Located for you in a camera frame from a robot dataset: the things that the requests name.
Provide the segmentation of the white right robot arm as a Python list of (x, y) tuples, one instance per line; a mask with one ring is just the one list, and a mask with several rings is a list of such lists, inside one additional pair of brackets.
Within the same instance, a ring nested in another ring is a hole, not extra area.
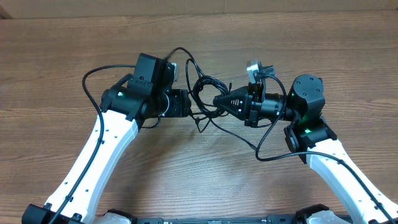
[(322, 117), (322, 79), (300, 75), (289, 91), (278, 95), (266, 93), (267, 78), (252, 78), (248, 86), (216, 96), (213, 103), (247, 126), (261, 119), (273, 125), (289, 122), (284, 128), (289, 156), (299, 156), (328, 184), (354, 223), (397, 223), (397, 204), (361, 172)]

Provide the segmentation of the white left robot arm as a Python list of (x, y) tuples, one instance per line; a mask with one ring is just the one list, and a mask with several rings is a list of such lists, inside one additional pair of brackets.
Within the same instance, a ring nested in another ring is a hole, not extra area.
[(125, 149), (147, 119), (186, 117), (187, 91), (173, 89), (178, 66), (167, 58), (140, 54), (128, 73), (104, 91), (94, 104), (96, 123), (62, 184), (43, 206), (30, 204), (22, 223), (136, 223), (116, 209), (96, 217), (103, 190)]

